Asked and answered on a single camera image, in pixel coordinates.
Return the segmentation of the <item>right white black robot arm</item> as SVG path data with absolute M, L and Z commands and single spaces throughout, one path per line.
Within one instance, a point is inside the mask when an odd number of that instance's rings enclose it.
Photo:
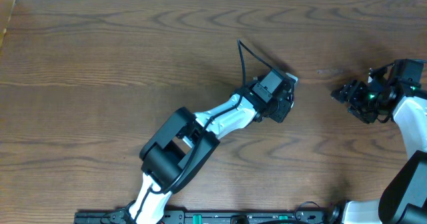
M 353 80 L 332 91 L 348 112 L 365 124 L 397 124 L 408 160 L 373 201 L 345 201 L 324 218 L 327 223 L 426 222 L 426 91 L 420 80 L 425 60 L 397 59 L 371 69 L 368 81 Z

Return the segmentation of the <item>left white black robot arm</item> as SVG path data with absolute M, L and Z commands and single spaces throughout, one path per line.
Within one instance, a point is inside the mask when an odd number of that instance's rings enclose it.
M 175 111 L 139 153 L 142 186 L 128 207 L 130 222 L 158 223 L 169 198 L 195 177 L 222 137 L 264 119 L 281 123 L 294 105 L 297 84 L 296 76 L 272 69 L 213 109 Z

